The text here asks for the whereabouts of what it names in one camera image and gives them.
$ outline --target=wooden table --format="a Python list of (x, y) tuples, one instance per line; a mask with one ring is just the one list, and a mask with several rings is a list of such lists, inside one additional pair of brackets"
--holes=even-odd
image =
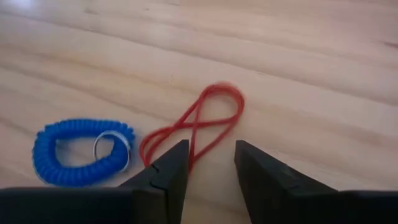
[[(237, 139), (336, 189), (398, 189), (397, 25), (394, 0), (0, 0), (0, 186), (43, 185), (31, 149), (47, 123), (118, 119), (138, 145), (224, 80), (246, 110), (196, 165), (184, 223), (249, 223)], [(234, 110), (206, 105), (205, 118)], [(70, 143), (64, 162), (93, 161), (90, 144)]]

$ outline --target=red rubber band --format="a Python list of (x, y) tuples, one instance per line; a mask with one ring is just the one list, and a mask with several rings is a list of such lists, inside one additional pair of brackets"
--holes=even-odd
[[(215, 95), (229, 95), (234, 99), (238, 108), (236, 114), (229, 118), (216, 119), (212, 121), (200, 121), (200, 113), (206, 98)], [(192, 123), (185, 122), (185, 120), (195, 111), (195, 117)], [(182, 115), (182, 117), (173, 125), (169, 127), (160, 128), (150, 134), (148, 134), (141, 142), (139, 152), (144, 165), (147, 167), (150, 165), (150, 160), (155, 152), (156, 148), (161, 144), (166, 138), (168, 138), (173, 132), (184, 128), (192, 128), (190, 153), (189, 153), (189, 171), (192, 170), (193, 165), (208, 151), (213, 149), (236, 125), (239, 121), (244, 109), (244, 98), (241, 92), (232, 85), (227, 83), (217, 83), (206, 87), (200, 94), (199, 98), (194, 102), (189, 109)], [(198, 128), (205, 128), (210, 126), (217, 126), (221, 124), (228, 124), (226, 129), (215, 138), (209, 145), (203, 148), (200, 152), (195, 155), (195, 141), (197, 136)], [(152, 145), (145, 155), (146, 146), (153, 140)]]

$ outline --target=black plastic object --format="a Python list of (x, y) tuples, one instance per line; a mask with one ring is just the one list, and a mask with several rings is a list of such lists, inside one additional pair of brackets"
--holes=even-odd
[(119, 187), (0, 190), (0, 222), (179, 224), (188, 153), (189, 141), (180, 141)]
[(398, 223), (398, 192), (339, 192), (245, 141), (236, 141), (235, 164), (253, 224)]

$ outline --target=wooden surface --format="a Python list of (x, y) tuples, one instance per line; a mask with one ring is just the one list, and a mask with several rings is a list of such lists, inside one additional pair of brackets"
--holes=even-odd
[[(0, 187), (43, 185), (31, 149), (47, 123), (118, 119), (139, 144), (224, 80), (247, 107), (195, 167), (184, 223), (249, 223), (237, 139), (336, 189), (398, 189), (397, 24), (395, 0), (0, 0)], [(217, 98), (205, 118), (233, 110)], [(70, 143), (65, 163), (92, 161), (91, 143)]]

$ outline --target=blue coiled keychain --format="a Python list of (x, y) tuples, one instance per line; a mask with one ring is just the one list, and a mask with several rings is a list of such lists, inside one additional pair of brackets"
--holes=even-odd
[[(96, 162), (80, 167), (66, 167), (58, 161), (57, 140), (94, 137)], [(114, 141), (111, 154), (97, 159), (96, 145), (100, 138)], [(45, 182), (62, 187), (82, 187), (107, 179), (129, 164), (134, 131), (125, 123), (96, 119), (68, 119), (46, 125), (37, 133), (32, 160), (37, 175)]]

